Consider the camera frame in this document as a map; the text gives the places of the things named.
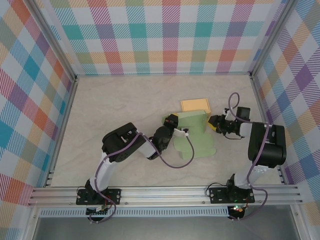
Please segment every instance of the purple cable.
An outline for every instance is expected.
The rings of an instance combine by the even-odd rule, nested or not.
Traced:
[[[239,104],[239,102],[240,102],[239,93],[233,92],[233,93],[230,95],[229,100],[228,100],[228,107],[229,107],[229,109],[230,109],[230,113],[231,113],[236,119],[238,119],[239,121],[242,121],[242,122],[244,122],[244,123],[249,123],[249,124],[251,124],[251,123],[252,123],[251,121],[247,121],[247,120],[241,119],[240,117],[237,117],[237,116],[234,114],[234,112],[232,111],[232,109],[231,109],[231,98],[232,98],[233,95],[237,95],[237,96],[238,96],[238,102],[237,102],[237,104],[235,105],[235,107],[237,107],[238,104]],[[241,218],[241,220],[246,220],[246,219],[252,217],[253,215],[257,214],[257,213],[264,207],[264,205],[266,204],[267,199],[268,199],[268,192],[267,192],[265,189],[263,189],[263,188],[258,188],[258,187],[252,186],[252,184],[251,184],[251,182],[250,182],[250,179],[249,179],[251,172],[253,171],[255,165],[256,165],[257,162],[259,161],[259,158],[260,158],[260,156],[261,156],[261,154],[262,154],[262,151],[264,150],[264,147],[265,147],[265,144],[266,144],[266,141],[267,141],[267,137],[268,137],[268,133],[269,133],[269,123],[268,123],[268,121],[267,121],[267,122],[266,122],[265,133],[264,133],[264,136],[263,136],[263,140],[262,140],[262,143],[261,143],[259,152],[258,152],[258,154],[257,154],[254,162],[252,163],[252,166],[250,167],[250,170],[249,170],[249,172],[248,172],[248,174],[247,174],[247,176],[246,176],[246,180],[247,180],[249,186],[250,186],[253,190],[265,192],[265,199],[264,199],[263,203],[260,205],[260,207],[259,207],[256,211],[254,211],[253,213],[251,213],[251,214],[248,215],[248,216],[245,216],[245,217]]]
[[[188,161],[185,165],[182,165],[182,166],[172,166],[172,165],[170,165],[169,163],[167,163],[167,162],[164,160],[164,158],[161,156],[161,154],[160,154],[160,152],[158,151],[158,149],[156,148],[156,146],[150,141],[150,139],[149,139],[146,135],[143,135],[143,137],[144,137],[145,140],[147,140],[147,141],[151,144],[151,146],[154,148],[154,150],[155,150],[156,153],[158,154],[159,158],[160,158],[160,159],[162,160],[162,162],[163,162],[165,165],[167,165],[169,168],[172,168],[172,169],[182,169],[182,168],[188,166],[188,165],[192,162],[192,160],[194,159],[194,157],[195,157],[195,149],[194,149],[194,146],[192,145],[192,143],[191,143],[191,141],[190,141],[190,139],[189,139],[188,136],[186,136],[186,139],[188,140],[188,142],[189,142],[189,144],[190,144],[190,146],[191,146],[191,149],[192,149],[192,157],[191,157],[190,161]]]
[[[133,138],[133,140],[132,140],[126,147],[122,148],[122,149],[119,150],[119,151],[115,151],[115,152],[113,152],[113,153],[110,153],[109,155],[105,156],[105,157],[103,158],[103,160],[100,162],[100,164],[99,164],[99,166],[98,166],[98,168],[97,168],[97,170],[96,170],[96,172],[95,172],[95,175],[94,175],[94,187],[95,187],[95,190],[97,191],[97,193],[98,193],[101,197],[103,197],[104,199],[106,199],[107,201],[109,201],[109,202],[114,206],[114,210],[113,210],[113,212],[112,212],[112,214],[111,214],[110,216],[106,216],[106,217],[104,217],[104,218],[103,218],[102,220],[100,220],[100,221],[93,221],[93,220],[91,219],[91,216],[92,216],[92,213],[91,213],[91,214],[89,215],[89,220],[91,221],[91,223],[96,223],[96,224],[103,223],[103,222],[109,220],[113,215],[115,215],[116,210],[117,210],[117,207],[116,207],[115,202],[112,201],[112,200],[111,200],[110,198],[108,198],[107,196],[103,195],[103,194],[100,192],[99,188],[98,188],[97,177],[98,177],[98,173],[99,173],[99,171],[100,171],[100,168],[101,168],[102,165],[105,163],[105,161],[107,160],[107,158],[112,157],[112,156],[114,156],[114,155],[117,155],[117,154],[119,154],[119,153],[122,153],[123,151],[127,150],[128,148],[130,148],[130,147],[132,146],[132,144],[134,144],[134,142],[137,140],[137,138],[138,138],[140,135],[142,135],[142,133],[137,133],[137,135]]]

